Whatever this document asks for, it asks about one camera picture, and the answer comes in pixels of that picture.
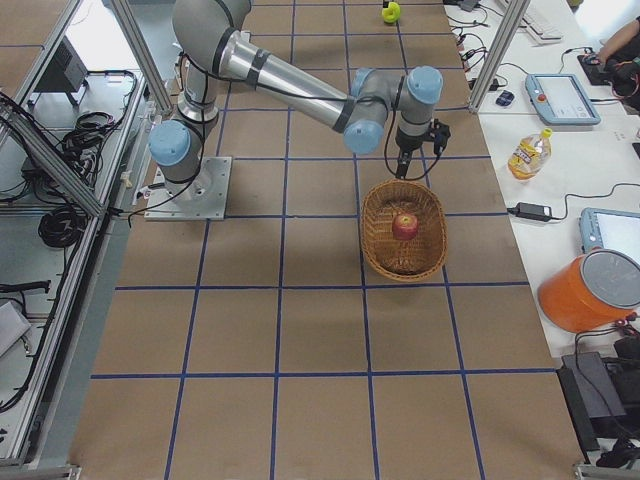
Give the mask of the person forearm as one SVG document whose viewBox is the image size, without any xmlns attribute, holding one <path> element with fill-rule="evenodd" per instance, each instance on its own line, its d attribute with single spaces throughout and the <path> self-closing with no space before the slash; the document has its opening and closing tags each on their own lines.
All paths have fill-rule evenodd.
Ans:
<svg viewBox="0 0 640 480">
<path fill-rule="evenodd" d="M 639 18 L 629 21 L 617 30 L 601 47 L 597 54 L 598 61 L 605 64 L 607 60 L 639 34 Z"/>
</svg>

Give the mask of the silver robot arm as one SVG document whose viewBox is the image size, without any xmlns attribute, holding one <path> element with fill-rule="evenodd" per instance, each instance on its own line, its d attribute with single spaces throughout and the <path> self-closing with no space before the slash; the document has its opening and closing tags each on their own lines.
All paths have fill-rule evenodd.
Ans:
<svg viewBox="0 0 640 480">
<path fill-rule="evenodd" d="M 399 156 L 393 174 L 398 179 L 406 177 L 413 153 L 423 143 L 432 143 L 435 156 L 442 155 L 450 129 L 433 116 L 443 87 L 439 70 L 420 66 L 401 76 L 361 68 L 350 91 L 343 93 L 244 39 L 241 28 L 251 8 L 249 1 L 174 5 L 173 30 L 191 69 L 171 119 L 149 138 L 172 198 L 197 197 L 199 189 L 209 187 L 201 156 L 218 120 L 220 82 L 243 83 L 330 127 L 356 155 L 372 153 L 386 121 L 397 120 Z"/>
</svg>

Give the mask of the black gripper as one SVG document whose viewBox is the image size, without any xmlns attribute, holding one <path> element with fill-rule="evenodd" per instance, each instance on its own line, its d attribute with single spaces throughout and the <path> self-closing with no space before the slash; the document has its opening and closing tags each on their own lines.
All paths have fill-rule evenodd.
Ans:
<svg viewBox="0 0 640 480">
<path fill-rule="evenodd" d="M 395 178 L 407 178 L 412 153 L 418 150 L 423 143 L 432 143 L 434 154 L 441 155 L 445 151 L 450 137 L 450 127 L 438 119 L 431 119 L 426 123 L 416 124 L 401 117 L 395 135 L 395 142 L 400 150 L 397 158 Z"/>
</svg>

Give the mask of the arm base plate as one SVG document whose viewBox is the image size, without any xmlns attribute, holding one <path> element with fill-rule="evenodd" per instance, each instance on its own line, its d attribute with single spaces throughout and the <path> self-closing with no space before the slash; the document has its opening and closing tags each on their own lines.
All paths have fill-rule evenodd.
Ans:
<svg viewBox="0 0 640 480">
<path fill-rule="evenodd" d="M 171 183 L 166 184 L 160 168 L 156 168 L 156 182 L 162 183 L 152 189 L 149 198 L 149 209 L 143 212 L 150 221 L 220 221 L 225 217 L 229 180 L 233 158 L 203 158 L 199 175 L 189 188 L 180 195 L 180 188 Z"/>
</svg>

